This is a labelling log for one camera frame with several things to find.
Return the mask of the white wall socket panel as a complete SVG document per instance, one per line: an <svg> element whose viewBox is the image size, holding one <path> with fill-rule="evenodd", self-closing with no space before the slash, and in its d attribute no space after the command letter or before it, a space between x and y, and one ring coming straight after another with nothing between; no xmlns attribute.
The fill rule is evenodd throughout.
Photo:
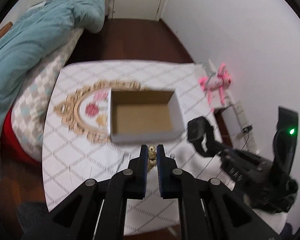
<svg viewBox="0 0 300 240"><path fill-rule="evenodd" d="M254 153L254 154L258 154L259 150L257 148L257 144L253 135L253 130L250 131L249 133L242 133L242 129L245 128L246 126L249 126L252 124L249 122L249 120L247 119L247 116L245 114L245 110L243 108L243 105L241 103L241 101L237 101L234 104L234 110L235 110L235 115L237 117L237 121L239 123L240 126L240 132L238 133L238 136L242 139L244 139L244 145L240 146L239 148L241 150L246 150L248 152Z"/></svg>

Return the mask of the brown wooden headboard piece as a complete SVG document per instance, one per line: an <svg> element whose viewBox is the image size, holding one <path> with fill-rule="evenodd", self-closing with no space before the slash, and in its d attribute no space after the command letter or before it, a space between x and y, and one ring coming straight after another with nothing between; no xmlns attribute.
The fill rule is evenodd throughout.
<svg viewBox="0 0 300 240"><path fill-rule="evenodd" d="M8 22L0 29L0 39L13 27L12 22Z"/></svg>

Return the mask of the white patterned tablecloth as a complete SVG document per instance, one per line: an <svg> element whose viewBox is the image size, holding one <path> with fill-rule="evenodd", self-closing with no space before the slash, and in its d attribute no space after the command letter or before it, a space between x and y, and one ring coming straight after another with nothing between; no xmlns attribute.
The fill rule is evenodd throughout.
<svg viewBox="0 0 300 240"><path fill-rule="evenodd" d="M53 210L87 179L104 181L128 167L141 145L164 146L195 178L234 182L219 157L204 158L187 140L187 123L216 120L199 79L206 66L155 61L74 63L57 78L44 127L42 170Z"/></svg>

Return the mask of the teal duvet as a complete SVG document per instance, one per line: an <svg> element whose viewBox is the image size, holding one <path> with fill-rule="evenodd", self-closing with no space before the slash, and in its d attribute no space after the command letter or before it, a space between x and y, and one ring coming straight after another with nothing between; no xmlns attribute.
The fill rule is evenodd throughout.
<svg viewBox="0 0 300 240"><path fill-rule="evenodd" d="M98 33L105 0L48 0L29 10L0 39L0 137L25 76L42 58L66 44L74 28ZM3 176L0 156L0 180Z"/></svg>

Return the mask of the red blanket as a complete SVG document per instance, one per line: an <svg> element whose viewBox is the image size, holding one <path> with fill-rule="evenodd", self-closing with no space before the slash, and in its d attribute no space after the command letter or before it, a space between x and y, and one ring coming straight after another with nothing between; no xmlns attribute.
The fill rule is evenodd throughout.
<svg viewBox="0 0 300 240"><path fill-rule="evenodd" d="M12 129L12 107L7 112L1 133L2 150L7 152L7 155L16 162L25 163L39 167L41 163L31 158L21 147L17 137Z"/></svg>

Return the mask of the black smart watch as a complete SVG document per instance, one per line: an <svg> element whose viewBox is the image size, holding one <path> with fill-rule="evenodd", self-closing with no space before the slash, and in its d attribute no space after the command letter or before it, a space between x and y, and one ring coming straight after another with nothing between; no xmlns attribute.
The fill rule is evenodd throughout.
<svg viewBox="0 0 300 240"><path fill-rule="evenodd" d="M187 140L202 157L215 156L213 127L205 117L200 116L187 123Z"/></svg>

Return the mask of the checkered bed sheet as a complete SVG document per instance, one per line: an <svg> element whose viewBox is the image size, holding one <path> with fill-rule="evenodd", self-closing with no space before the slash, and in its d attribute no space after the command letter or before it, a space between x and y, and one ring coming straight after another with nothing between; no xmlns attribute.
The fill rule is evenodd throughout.
<svg viewBox="0 0 300 240"><path fill-rule="evenodd" d="M82 33L82 28L73 29L65 45L28 71L13 104L12 131L22 150L35 161L42 161L45 118L57 77Z"/></svg>

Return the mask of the black charger plug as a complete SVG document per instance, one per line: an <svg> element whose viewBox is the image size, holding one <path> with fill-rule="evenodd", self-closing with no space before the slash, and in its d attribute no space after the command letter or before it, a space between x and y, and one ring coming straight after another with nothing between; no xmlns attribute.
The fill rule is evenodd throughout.
<svg viewBox="0 0 300 240"><path fill-rule="evenodd" d="M242 129L242 133L249 133L250 131L252 131L253 127L251 125L246 126L245 128Z"/></svg>

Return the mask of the white cardboard box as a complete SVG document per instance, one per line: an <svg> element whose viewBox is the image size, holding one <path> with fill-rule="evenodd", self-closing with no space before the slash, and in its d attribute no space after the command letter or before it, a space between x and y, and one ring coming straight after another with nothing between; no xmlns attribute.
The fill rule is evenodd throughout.
<svg viewBox="0 0 300 240"><path fill-rule="evenodd" d="M110 138L115 144L174 141L185 132L175 90L111 90Z"/></svg>

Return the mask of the pink panther plush toy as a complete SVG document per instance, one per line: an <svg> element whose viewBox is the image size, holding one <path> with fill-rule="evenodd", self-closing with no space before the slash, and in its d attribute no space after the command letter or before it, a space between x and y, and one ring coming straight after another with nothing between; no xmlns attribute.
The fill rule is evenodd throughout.
<svg viewBox="0 0 300 240"><path fill-rule="evenodd" d="M207 97L211 111L215 108L212 106L212 92L219 92L219 99L222 106L225 106L225 91L230 87L232 77L227 70L227 64L221 63L217 72L210 65L203 64L203 70L206 75L199 78L199 85Z"/></svg>

